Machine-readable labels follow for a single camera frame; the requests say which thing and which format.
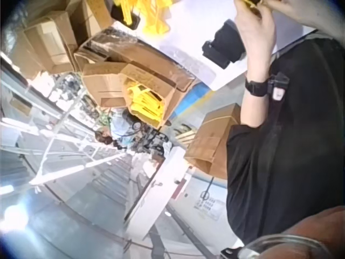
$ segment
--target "yellow object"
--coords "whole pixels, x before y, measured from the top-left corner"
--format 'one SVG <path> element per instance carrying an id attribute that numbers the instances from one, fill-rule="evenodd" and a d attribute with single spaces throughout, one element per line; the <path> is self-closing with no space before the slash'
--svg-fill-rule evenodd
<path id="1" fill-rule="evenodd" d="M 132 99 L 130 109 L 160 122 L 164 112 L 164 102 L 158 100 L 150 91 L 134 81 L 127 83 L 127 91 Z"/>
<path id="2" fill-rule="evenodd" d="M 257 6 L 252 1 L 250 1 L 250 0 L 243 0 L 243 1 L 246 2 L 250 8 L 257 8 Z"/>
<path id="3" fill-rule="evenodd" d="M 172 0 L 113 0 L 116 6 L 121 5 L 123 20 L 127 25 L 132 24 L 130 12 L 137 8 L 145 16 L 146 24 L 143 32 L 148 35 L 162 35 L 170 30 L 163 20 L 162 9 L 173 4 Z"/>

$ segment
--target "brown cardboard box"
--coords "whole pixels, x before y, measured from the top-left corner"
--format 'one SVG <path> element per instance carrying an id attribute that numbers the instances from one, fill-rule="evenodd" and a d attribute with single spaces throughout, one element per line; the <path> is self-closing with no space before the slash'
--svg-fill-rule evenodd
<path id="1" fill-rule="evenodd" d="M 34 80 L 38 73 L 44 70 L 23 31 L 17 32 L 16 45 L 11 51 L 9 58 L 19 67 L 20 73 L 26 79 Z"/>
<path id="2" fill-rule="evenodd" d="M 32 104 L 20 96 L 13 94 L 12 99 L 10 100 L 10 105 L 24 113 L 26 116 L 30 115 Z"/>
<path id="3" fill-rule="evenodd" d="M 120 74 L 126 65 L 111 62 L 85 64 L 82 80 L 100 107 L 126 107 L 122 93 L 126 77 Z"/>
<path id="4" fill-rule="evenodd" d="M 121 74 L 126 76 L 127 80 L 135 81 L 145 86 L 146 88 L 151 89 L 162 99 L 162 101 L 164 102 L 162 121 L 164 121 L 164 118 L 167 117 L 167 109 L 175 93 L 175 84 L 166 78 L 162 78 L 159 75 L 154 74 L 152 71 L 148 70 L 145 67 L 142 67 L 137 63 L 126 65 L 122 69 Z M 128 95 L 126 85 L 127 83 L 125 82 L 125 84 L 123 85 L 123 94 L 126 100 L 127 107 L 131 114 L 137 116 L 139 119 L 155 128 L 159 128 L 160 126 L 162 126 L 162 121 L 153 120 L 137 111 L 132 111 L 132 109 L 130 108 L 132 100 Z"/>
<path id="5" fill-rule="evenodd" d="M 24 33 L 50 74 L 74 71 L 77 43 L 67 12 L 54 11 L 30 24 Z"/>
<path id="6" fill-rule="evenodd" d="M 66 11 L 78 46 L 114 23 L 105 0 L 70 0 Z"/>
<path id="7" fill-rule="evenodd" d="M 129 36 L 114 35 L 114 32 L 108 32 L 108 34 L 101 32 L 89 42 L 93 48 L 97 48 L 97 52 L 109 56 L 111 61 L 136 62 L 175 83 L 177 90 L 182 92 L 186 91 L 195 80 L 195 76 L 163 55 L 159 50 L 155 50 L 144 43 L 135 42 Z"/>
<path id="8" fill-rule="evenodd" d="M 90 95 L 101 107 L 129 107 L 129 111 L 142 121 L 155 128 L 164 125 L 182 98 L 190 91 L 194 82 L 185 87 L 185 91 L 176 90 L 168 79 L 145 69 L 137 63 L 127 64 L 119 62 L 100 62 L 86 64 L 82 73 L 82 80 Z M 165 110 L 161 122 L 151 120 L 146 116 L 131 111 L 131 99 L 128 96 L 128 80 L 136 81 L 151 89 L 165 102 Z"/>
<path id="9" fill-rule="evenodd" d="M 184 158 L 204 173 L 227 179 L 226 142 L 231 126 L 240 123 L 240 106 L 232 104 L 206 115 Z"/>

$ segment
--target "person in background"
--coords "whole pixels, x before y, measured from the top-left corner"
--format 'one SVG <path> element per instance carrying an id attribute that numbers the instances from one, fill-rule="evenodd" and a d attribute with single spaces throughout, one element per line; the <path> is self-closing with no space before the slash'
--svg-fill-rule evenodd
<path id="1" fill-rule="evenodd" d="M 131 146 L 136 133 L 140 131 L 142 122 L 129 113 L 127 108 L 118 108 L 114 111 L 109 126 L 103 126 L 95 132 L 98 142 L 110 145 L 118 150 Z"/>
<path id="2" fill-rule="evenodd" d="M 345 16 L 324 0 L 265 0 L 259 15 L 234 3 L 248 70 L 241 125 L 227 141 L 226 207 L 248 244 L 344 204 Z M 327 36 L 309 35 L 271 64 L 272 10 Z"/>

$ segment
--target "black wristwatch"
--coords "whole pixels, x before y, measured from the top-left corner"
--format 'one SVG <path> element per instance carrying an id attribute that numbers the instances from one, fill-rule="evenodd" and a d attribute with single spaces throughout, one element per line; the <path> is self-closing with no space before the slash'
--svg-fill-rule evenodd
<path id="1" fill-rule="evenodd" d="M 268 94 L 268 80 L 258 83 L 254 81 L 248 82 L 246 79 L 245 86 L 252 96 L 263 97 Z"/>

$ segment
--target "black shirt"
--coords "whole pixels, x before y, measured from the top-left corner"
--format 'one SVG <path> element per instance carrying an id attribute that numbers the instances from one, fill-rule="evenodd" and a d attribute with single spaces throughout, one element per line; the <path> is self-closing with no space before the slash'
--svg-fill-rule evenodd
<path id="1" fill-rule="evenodd" d="M 304 41 L 272 64 L 279 71 L 290 79 L 279 115 L 270 107 L 259 128 L 233 126 L 227 142 L 227 216 L 245 244 L 344 204 L 343 48 Z"/>

